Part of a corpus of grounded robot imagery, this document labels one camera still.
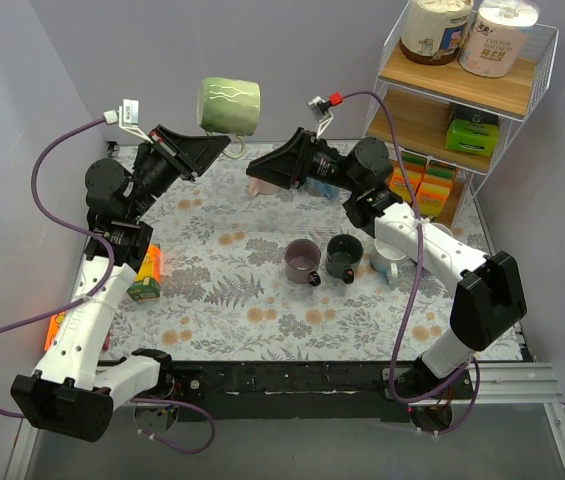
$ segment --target cable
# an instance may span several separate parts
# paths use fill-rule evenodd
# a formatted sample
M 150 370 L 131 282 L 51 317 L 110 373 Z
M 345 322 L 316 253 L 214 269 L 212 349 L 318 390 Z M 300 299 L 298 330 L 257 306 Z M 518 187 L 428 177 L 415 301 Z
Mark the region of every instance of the cable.
M 404 178 L 408 178 L 408 175 L 406 173 L 406 167 L 404 166 L 404 161 L 402 160 L 402 152 L 400 151 L 400 145 L 398 144 L 398 137 L 397 137 L 397 133 L 396 133 L 396 130 L 395 130 L 395 124 L 393 122 L 393 117 L 391 116 L 391 112 L 389 111 L 389 108 L 386 106 L 386 103 L 384 103 L 384 100 L 377 93 L 375 93 L 371 90 L 360 90 L 360 91 L 357 91 L 357 92 L 352 92 L 352 93 L 349 93 L 347 95 L 344 95 L 342 97 L 342 99 L 346 100 L 348 98 L 355 97 L 355 96 L 358 96 L 358 95 L 371 96 L 380 105 L 380 108 L 382 109 L 384 116 L 386 117 L 386 120 L 389 124 L 389 130 L 391 131 L 391 138 L 393 139 L 393 146 L 395 147 L 395 154 L 396 154 L 397 159 L 398 159 L 398 166 L 400 167 L 400 172 L 402 172 L 402 176 Z M 413 281 L 413 286 L 411 287 L 411 293 L 409 294 L 409 299 L 407 301 L 406 308 L 404 309 L 404 315 L 402 316 L 402 322 L 400 324 L 400 328 L 398 329 L 398 334 L 395 338 L 395 345 L 393 346 L 393 352 L 391 354 L 391 364 L 389 366 L 389 391 L 391 392 L 391 396 L 396 401 L 398 401 L 400 403 L 408 404 L 408 403 L 417 403 L 417 402 L 420 402 L 422 400 L 427 400 L 428 398 L 431 398 L 431 397 L 438 395 L 439 393 L 443 392 L 449 386 L 451 386 L 460 377 L 460 375 L 462 375 L 462 372 L 464 372 L 464 370 L 466 370 L 466 367 L 468 365 L 465 364 L 465 365 L 458 367 L 455 370 L 455 372 L 453 372 L 449 376 L 449 378 L 447 380 L 442 382 L 439 386 L 437 386 L 436 388 L 434 388 L 430 392 L 425 393 L 424 395 L 420 395 L 420 396 L 413 397 L 413 398 L 403 398 L 400 395 L 398 395 L 398 393 L 395 390 L 395 370 L 396 370 L 396 367 L 397 367 L 398 353 L 400 352 L 400 347 L 402 346 L 402 341 L 404 340 L 404 335 L 406 334 L 406 327 L 408 326 L 408 323 L 409 323 L 409 317 L 411 316 L 411 311 L 413 310 L 413 304 L 415 303 L 415 297 L 417 296 L 418 289 L 420 287 L 420 280 L 422 279 L 422 270 L 423 270 L 422 264 L 424 263 L 423 262 L 423 260 L 424 260 L 424 232 L 422 231 L 422 223 L 421 223 L 422 215 L 420 213 L 420 205 L 418 204 L 417 198 L 415 196 L 415 191 L 413 190 L 413 186 L 411 185 L 411 182 L 407 181 L 407 182 L 405 182 L 405 184 L 406 184 L 407 191 L 409 192 L 409 195 L 413 199 L 413 202 L 412 202 L 413 214 L 414 214 L 416 221 L 417 221 L 416 231 L 417 231 L 417 236 L 418 236 L 418 255 L 417 255 L 417 267 L 416 267 L 416 271 L 415 271 L 415 279 Z M 479 369 L 479 367 L 477 367 L 477 360 L 475 360 L 475 358 L 472 358 L 472 361 L 476 365 L 476 370 Z M 475 392 L 474 392 L 474 398 L 473 398 L 472 403 L 470 405 L 470 408 L 467 410 L 467 412 L 470 413 L 470 411 L 473 409 L 473 403 L 475 403 L 476 397 L 477 397 L 477 382 L 476 382 L 476 389 L 475 389 Z M 461 425 L 466 420 L 466 418 L 467 418 L 467 415 L 465 414 L 462 417 L 462 419 L 460 420 L 460 422 L 454 426 L 455 428 L 453 428 L 452 430 L 451 429 L 449 429 L 449 430 L 454 431 L 459 425 Z
M 106 239 L 101 237 L 100 235 L 93 233 L 93 232 L 90 232 L 89 230 L 82 228 L 82 227 L 79 227 L 77 225 L 73 225 L 69 222 L 65 222 L 61 218 L 58 218 L 55 215 L 53 215 L 51 212 L 49 212 L 44 207 L 44 205 L 42 205 L 42 202 L 40 201 L 40 196 L 38 194 L 37 181 L 38 181 L 38 173 L 40 171 L 40 167 L 42 166 L 42 162 L 44 161 L 46 156 L 51 152 L 51 150 L 53 150 L 55 147 L 57 147 L 60 143 L 64 142 L 65 140 L 68 140 L 69 138 L 74 137 L 78 133 L 82 133 L 85 130 L 93 128 L 97 125 L 101 125 L 102 123 L 105 123 L 105 122 L 106 122 L 106 120 L 104 119 L 104 117 L 99 118 L 97 120 L 93 120 L 92 122 L 89 122 L 86 125 L 83 125 L 79 128 L 76 128 L 75 130 L 72 130 L 72 131 L 62 135 L 61 137 L 57 138 L 53 142 L 51 142 L 49 144 L 49 146 L 46 147 L 42 151 L 42 153 L 40 153 L 40 156 L 38 157 L 35 164 L 33 165 L 33 172 L 31 173 L 31 194 L 33 195 L 33 201 L 35 202 L 35 205 L 42 212 L 42 214 L 44 216 L 46 216 L 52 222 L 57 223 L 58 225 L 60 225 L 62 227 L 68 228 L 69 230 L 73 230 L 74 232 L 81 233 L 83 235 L 87 235 L 87 236 L 97 240 L 106 249 L 106 253 L 107 253 L 108 258 L 109 258 L 109 264 L 107 265 L 106 271 L 104 272 L 104 275 L 102 276 L 100 281 L 97 282 L 91 290 L 89 290 L 89 292 L 86 294 L 87 296 L 95 295 L 100 290 L 100 288 L 102 288 L 104 286 L 104 284 L 108 281 L 109 277 L 111 276 L 111 272 L 113 271 L 113 265 L 114 265 L 113 247 L 111 247 L 111 244 Z M 79 299 L 76 299 L 76 300 L 62 306 L 62 307 L 54 308 L 53 310 L 41 313 L 41 314 L 36 315 L 34 317 L 27 318 L 26 320 L 21 320 L 19 322 L 11 323 L 10 325 L 5 325 L 4 327 L 0 327 L 0 334 L 4 333 L 4 332 L 8 332 L 10 330 L 14 330 L 16 328 L 24 327 L 25 325 L 30 325 L 32 323 L 48 319 L 49 317 L 56 315 L 58 313 L 61 313 L 65 310 L 70 310 L 72 308 L 75 308 L 78 305 L 83 304 L 85 301 L 86 300 L 84 298 L 79 298 Z M 24 418 L 24 415 L 22 415 L 21 413 L 9 412 L 8 410 L 4 410 L 2 408 L 0 408 L 0 415 L 4 415 L 5 417 L 11 417 L 11 418 Z
M 449 387 L 449 399 L 447 400 L 447 402 L 444 404 L 444 406 L 442 408 L 446 408 L 449 405 L 451 405 L 452 400 L 453 400 L 453 387 Z
M 182 408 L 188 408 L 189 410 L 193 410 L 194 412 L 199 413 L 200 415 L 203 415 L 208 421 L 209 421 L 209 426 L 211 427 L 211 435 L 209 436 L 209 439 L 200 447 L 197 448 L 187 448 L 187 447 L 183 447 L 175 442 L 172 442 L 171 440 L 168 440 L 167 438 L 161 436 L 161 435 L 156 435 L 153 432 L 150 432 L 148 430 L 145 430 L 143 428 L 140 428 L 138 431 L 145 434 L 146 436 L 148 436 L 151 439 L 155 439 L 160 443 L 163 443 L 164 445 L 166 445 L 169 448 L 172 448 L 173 450 L 176 450 L 180 453 L 186 453 L 188 455 L 194 455 L 196 453 L 201 453 L 204 450 L 206 450 L 207 448 L 209 448 L 209 446 L 213 443 L 213 440 L 215 440 L 215 420 L 213 420 L 213 417 L 204 409 L 196 406 L 196 405 L 192 405 L 190 403 L 185 403 L 185 402 L 178 402 L 176 400 L 155 400 L 152 398 L 134 398 L 131 400 L 132 402 L 135 403 L 159 403 L 162 405 L 170 405 L 170 406 L 176 406 L 176 407 L 182 407 Z
M 439 432 L 427 433 L 431 433 L 431 435 L 446 435 L 448 433 L 453 433 L 460 428 L 464 422 L 466 422 L 469 415 L 471 415 L 471 412 L 473 412 L 473 407 L 475 407 L 475 402 L 478 399 L 478 392 L 480 391 L 480 364 L 475 357 L 471 357 L 471 363 L 473 363 L 473 366 L 475 367 L 475 386 L 473 387 L 473 396 L 471 397 L 471 401 L 469 402 L 466 412 L 464 412 L 464 415 L 460 417 L 460 420 L 458 420 L 455 425 Z

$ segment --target white mug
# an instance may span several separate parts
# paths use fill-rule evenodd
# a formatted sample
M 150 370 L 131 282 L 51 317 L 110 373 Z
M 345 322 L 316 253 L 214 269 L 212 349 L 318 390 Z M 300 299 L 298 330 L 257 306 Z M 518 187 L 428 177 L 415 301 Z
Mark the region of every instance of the white mug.
M 258 178 L 251 178 L 249 182 L 249 195 L 255 197 L 256 195 L 274 195 L 280 191 L 280 187 L 272 183 L 265 182 Z
M 386 278 L 397 280 L 400 275 L 400 265 L 408 261 L 409 257 L 404 252 L 395 249 L 388 243 L 375 240 L 371 250 L 371 266 Z
M 443 223 L 437 223 L 434 222 L 431 225 L 435 225 L 437 228 L 439 228 L 440 230 L 442 230 L 444 233 L 446 233 L 447 235 L 449 235 L 450 237 L 454 237 L 453 232 L 451 231 L 451 229 L 449 227 L 447 227 L 446 225 L 444 225 Z

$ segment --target wooden shelf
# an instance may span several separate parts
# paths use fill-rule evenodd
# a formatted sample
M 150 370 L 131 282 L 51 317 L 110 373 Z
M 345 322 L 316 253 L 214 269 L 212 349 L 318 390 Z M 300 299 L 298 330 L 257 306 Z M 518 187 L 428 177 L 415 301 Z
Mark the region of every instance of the wooden shelf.
M 464 70 L 457 60 L 440 66 L 412 62 L 398 45 L 380 78 L 522 120 L 529 109 L 535 67 L 532 60 L 518 58 L 505 77 L 480 77 Z
M 444 148 L 449 122 L 447 104 L 395 89 L 389 90 L 384 101 L 393 116 L 401 147 L 477 172 L 489 171 L 491 157 L 468 155 Z M 371 122 L 367 134 L 386 142 L 393 141 L 381 109 Z

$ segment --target green box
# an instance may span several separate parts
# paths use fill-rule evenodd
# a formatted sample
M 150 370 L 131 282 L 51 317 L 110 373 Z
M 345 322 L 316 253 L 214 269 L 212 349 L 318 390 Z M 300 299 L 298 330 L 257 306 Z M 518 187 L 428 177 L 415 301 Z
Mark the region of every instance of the green box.
M 446 149 L 489 157 L 500 138 L 500 127 L 455 119 L 446 133 Z
M 126 293 L 128 293 L 129 297 L 136 302 L 138 300 L 146 300 L 148 298 L 159 298 L 160 284 L 155 278 L 144 277 L 142 282 L 133 282 Z

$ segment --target leaf pattern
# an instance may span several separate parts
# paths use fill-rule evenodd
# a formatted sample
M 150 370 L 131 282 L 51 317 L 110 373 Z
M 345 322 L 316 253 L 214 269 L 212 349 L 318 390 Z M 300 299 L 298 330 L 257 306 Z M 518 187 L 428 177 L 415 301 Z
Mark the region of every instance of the leaf pattern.
M 380 295 L 360 295 L 357 299 L 348 299 L 344 302 L 345 307 L 353 307 L 353 308 L 373 308 L 377 306 L 379 303 L 384 301 L 384 299 Z
M 351 148 L 350 143 L 334 146 L 343 153 Z M 324 263 L 320 287 L 288 281 L 284 249 L 292 240 L 310 238 L 324 258 L 335 234 L 357 236 L 367 253 L 373 239 L 346 220 L 342 202 L 302 189 L 250 197 L 246 164 L 274 147 L 249 145 L 246 158 L 220 158 L 195 183 L 178 181 L 158 199 L 144 220 L 162 248 L 161 297 L 121 302 L 103 358 L 145 347 L 176 360 L 390 359 L 415 264 L 402 263 L 397 281 L 391 282 L 373 271 L 368 258 L 352 285 L 330 277 Z M 134 148 L 120 150 L 119 161 L 129 169 L 134 157 Z M 453 231 L 459 241 L 486 250 L 472 204 L 464 207 Z M 415 359 L 446 331 L 451 305 L 444 286 L 425 272 L 401 360 Z M 513 330 L 480 358 L 520 359 Z
M 343 332 L 353 332 L 353 347 L 358 349 L 376 341 L 380 334 L 380 325 L 369 315 L 368 311 L 358 308 L 351 315 L 338 322 Z
M 221 307 L 231 305 L 232 308 L 235 308 L 238 303 L 244 307 L 247 301 L 252 297 L 257 298 L 260 293 L 264 293 L 264 289 L 260 280 L 255 281 L 253 274 L 250 279 L 236 275 L 236 280 L 233 280 L 225 276 L 224 280 L 219 280 L 213 286 L 213 290 L 207 294 L 204 301 Z
M 246 249 L 251 253 L 249 263 L 261 267 L 265 263 L 282 263 L 284 248 L 278 247 L 276 242 L 269 242 L 262 238 L 253 238 L 246 243 Z
M 278 330 L 285 337 L 291 335 L 295 338 L 305 338 L 306 336 L 311 335 L 311 332 L 313 331 L 310 325 L 298 322 L 295 315 L 292 313 L 282 315 L 282 318 L 280 318 L 280 321 L 278 322 Z

